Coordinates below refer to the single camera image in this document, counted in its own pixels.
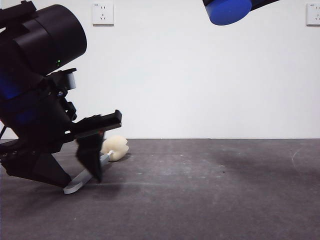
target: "cream-colored object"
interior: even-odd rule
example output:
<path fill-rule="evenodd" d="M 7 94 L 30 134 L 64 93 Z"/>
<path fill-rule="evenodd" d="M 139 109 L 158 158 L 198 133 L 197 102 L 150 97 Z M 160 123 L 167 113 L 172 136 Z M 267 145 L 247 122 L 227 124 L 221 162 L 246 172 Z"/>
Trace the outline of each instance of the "cream-colored object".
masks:
<path fill-rule="evenodd" d="M 109 162 L 116 162 L 122 159 L 128 152 L 127 146 L 128 140 L 123 136 L 111 136 L 105 140 L 102 144 L 101 152 L 107 154 L 109 151 L 113 151 L 110 155 Z"/>

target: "concrete floor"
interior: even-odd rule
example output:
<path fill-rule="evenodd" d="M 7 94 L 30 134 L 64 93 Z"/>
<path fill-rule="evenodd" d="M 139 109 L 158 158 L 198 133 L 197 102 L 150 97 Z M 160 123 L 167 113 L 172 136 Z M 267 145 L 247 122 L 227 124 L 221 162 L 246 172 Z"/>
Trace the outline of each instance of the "concrete floor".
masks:
<path fill-rule="evenodd" d="M 129 140 L 101 184 L 62 189 L 1 168 L 2 240 L 318 240 L 320 140 Z M 56 158 L 82 167 L 66 144 Z"/>

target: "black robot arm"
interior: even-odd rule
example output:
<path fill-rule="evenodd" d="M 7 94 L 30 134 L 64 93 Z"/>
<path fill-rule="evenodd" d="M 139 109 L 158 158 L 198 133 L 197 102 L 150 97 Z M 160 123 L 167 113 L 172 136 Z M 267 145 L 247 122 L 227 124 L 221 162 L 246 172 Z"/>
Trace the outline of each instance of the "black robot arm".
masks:
<path fill-rule="evenodd" d="M 1 164 L 9 175 L 65 187 L 71 178 L 52 154 L 77 140 L 78 160 L 100 181 L 103 133 L 121 127 L 122 115 L 73 122 L 76 108 L 66 96 L 76 69 L 53 72 L 86 51 L 78 19 L 61 5 L 37 11 L 22 1 L 0 10 L 0 28 L 0 119 L 18 136 L 0 144 Z"/>

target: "white wall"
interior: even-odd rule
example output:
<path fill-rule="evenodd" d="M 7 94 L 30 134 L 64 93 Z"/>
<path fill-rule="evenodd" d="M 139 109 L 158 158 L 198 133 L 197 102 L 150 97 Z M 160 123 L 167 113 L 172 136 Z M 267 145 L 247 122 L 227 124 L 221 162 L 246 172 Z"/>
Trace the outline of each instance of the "white wall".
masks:
<path fill-rule="evenodd" d="M 320 138 L 320 28 L 306 27 L 309 1 L 216 26 L 202 0 L 114 0 L 114 27 L 92 26 L 92 0 L 33 2 L 66 6 L 86 32 L 86 54 L 63 67 L 78 69 L 68 95 L 78 120 L 119 109 L 123 127 L 109 134 L 128 138 Z"/>

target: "wall socket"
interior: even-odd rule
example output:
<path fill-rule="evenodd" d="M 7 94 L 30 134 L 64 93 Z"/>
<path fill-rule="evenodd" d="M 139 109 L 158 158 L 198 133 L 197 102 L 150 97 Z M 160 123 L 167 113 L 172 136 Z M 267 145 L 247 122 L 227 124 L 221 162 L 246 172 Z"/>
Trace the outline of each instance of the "wall socket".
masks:
<path fill-rule="evenodd" d="M 100 1 L 92 4 L 92 24 L 94 26 L 114 25 L 114 3 Z"/>
<path fill-rule="evenodd" d="M 306 5 L 306 25 L 320 26 L 320 3 L 308 3 Z"/>

